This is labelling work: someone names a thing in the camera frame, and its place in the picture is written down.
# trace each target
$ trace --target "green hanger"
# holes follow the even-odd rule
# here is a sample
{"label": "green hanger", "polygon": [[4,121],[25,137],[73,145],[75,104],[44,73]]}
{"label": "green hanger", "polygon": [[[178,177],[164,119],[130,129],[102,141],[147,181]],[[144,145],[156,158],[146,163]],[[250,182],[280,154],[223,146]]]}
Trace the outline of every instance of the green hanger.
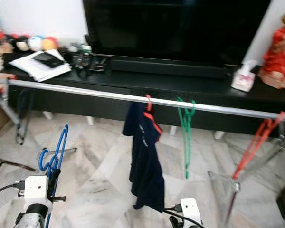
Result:
{"label": "green hanger", "polygon": [[[177,97],[176,100],[183,102],[183,100],[180,97]],[[181,113],[181,108],[177,108],[180,116],[180,124],[184,139],[186,179],[188,179],[189,177],[188,168],[191,161],[191,118],[195,113],[195,108],[194,108],[195,101],[192,100],[191,102],[193,103],[193,107],[191,111],[189,111],[188,108],[184,108],[185,110],[184,117]]]}

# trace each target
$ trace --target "navy shirt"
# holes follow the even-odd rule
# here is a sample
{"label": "navy shirt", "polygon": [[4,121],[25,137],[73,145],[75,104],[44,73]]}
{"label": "navy shirt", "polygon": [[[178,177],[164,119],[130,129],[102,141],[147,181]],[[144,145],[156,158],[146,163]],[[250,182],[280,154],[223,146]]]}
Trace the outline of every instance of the navy shirt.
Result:
{"label": "navy shirt", "polygon": [[162,130],[155,123],[152,113],[145,110],[145,105],[132,102],[123,134],[134,136],[130,182],[131,192],[137,196],[135,209],[143,205],[159,212],[164,209],[164,179],[155,148],[161,133]]}

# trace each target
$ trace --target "white wall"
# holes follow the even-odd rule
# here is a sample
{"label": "white wall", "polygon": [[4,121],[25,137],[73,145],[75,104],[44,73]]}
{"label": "white wall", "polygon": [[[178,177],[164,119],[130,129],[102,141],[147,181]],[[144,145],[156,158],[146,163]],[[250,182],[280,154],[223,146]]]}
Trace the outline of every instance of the white wall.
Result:
{"label": "white wall", "polygon": [[[284,13],[285,0],[272,0],[245,59],[262,62]],[[0,0],[0,24],[8,34],[54,36],[59,41],[81,42],[87,34],[82,0]]]}
{"label": "white wall", "polygon": [[0,0],[0,26],[5,33],[84,40],[87,34],[82,0]]}

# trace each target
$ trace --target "soundbar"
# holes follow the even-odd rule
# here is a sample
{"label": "soundbar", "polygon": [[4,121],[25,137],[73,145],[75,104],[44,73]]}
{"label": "soundbar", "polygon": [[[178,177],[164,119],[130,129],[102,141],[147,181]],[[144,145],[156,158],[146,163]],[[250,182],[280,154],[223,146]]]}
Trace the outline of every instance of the soundbar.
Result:
{"label": "soundbar", "polygon": [[124,56],[112,56],[111,69],[116,71],[221,79],[227,76],[227,69],[223,65]]}

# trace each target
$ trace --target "tv screen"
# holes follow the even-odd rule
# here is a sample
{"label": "tv screen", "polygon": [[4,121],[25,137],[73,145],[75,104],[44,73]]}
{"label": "tv screen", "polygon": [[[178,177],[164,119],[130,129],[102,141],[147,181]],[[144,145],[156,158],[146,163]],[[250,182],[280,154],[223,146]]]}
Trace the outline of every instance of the tv screen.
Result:
{"label": "tv screen", "polygon": [[83,0],[93,52],[240,65],[270,0]]}

